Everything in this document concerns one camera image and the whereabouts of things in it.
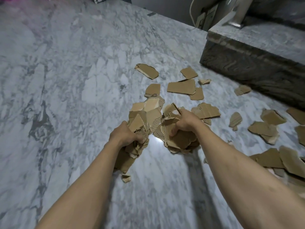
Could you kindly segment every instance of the right hand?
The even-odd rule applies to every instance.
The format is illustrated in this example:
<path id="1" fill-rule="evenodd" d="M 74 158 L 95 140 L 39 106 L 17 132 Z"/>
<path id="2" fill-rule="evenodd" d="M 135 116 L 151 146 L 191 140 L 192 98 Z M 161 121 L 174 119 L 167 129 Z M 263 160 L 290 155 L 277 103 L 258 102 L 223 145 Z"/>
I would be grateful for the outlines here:
<path id="1" fill-rule="evenodd" d="M 175 136 L 178 130 L 194 132 L 197 125 L 204 124 L 194 113 L 180 108 L 181 119 L 175 124 L 170 136 Z"/>

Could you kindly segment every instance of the marble step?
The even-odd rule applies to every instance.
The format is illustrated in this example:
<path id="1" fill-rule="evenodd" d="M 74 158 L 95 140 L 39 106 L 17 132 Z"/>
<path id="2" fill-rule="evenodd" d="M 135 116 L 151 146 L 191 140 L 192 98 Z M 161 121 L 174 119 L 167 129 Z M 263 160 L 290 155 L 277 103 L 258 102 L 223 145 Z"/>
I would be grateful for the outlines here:
<path id="1" fill-rule="evenodd" d="M 249 16 L 237 29 L 227 24 L 233 16 L 208 31 L 200 63 L 305 109 L 305 32 Z"/>
<path id="2" fill-rule="evenodd" d="M 248 15 L 305 30 L 305 0 L 253 0 Z"/>

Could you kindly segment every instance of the white marble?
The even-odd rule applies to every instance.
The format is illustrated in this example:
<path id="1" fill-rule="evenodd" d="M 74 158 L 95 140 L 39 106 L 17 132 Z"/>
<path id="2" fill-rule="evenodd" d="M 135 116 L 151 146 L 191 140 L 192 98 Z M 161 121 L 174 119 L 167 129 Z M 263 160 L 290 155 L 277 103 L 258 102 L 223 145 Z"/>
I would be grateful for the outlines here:
<path id="1" fill-rule="evenodd" d="M 275 147 L 297 142 L 297 123 L 286 106 L 238 86 L 198 61 L 206 32 L 120 0 L 21 0 L 0 6 L 0 228 L 34 228 L 38 219 L 80 176 L 128 117 L 144 101 L 151 83 L 161 84 L 166 104 L 187 109 L 200 101 L 167 93 L 188 65 L 204 85 L 204 101 L 219 108 L 212 130 L 247 155 L 271 146 L 247 131 L 262 108 L 287 117 Z M 160 73 L 150 80 L 137 63 Z M 238 111 L 238 131 L 228 127 Z M 103 228 L 241 228 L 221 195 L 201 149 L 172 155 L 153 135 L 130 169 L 132 181 L 113 176 Z"/>

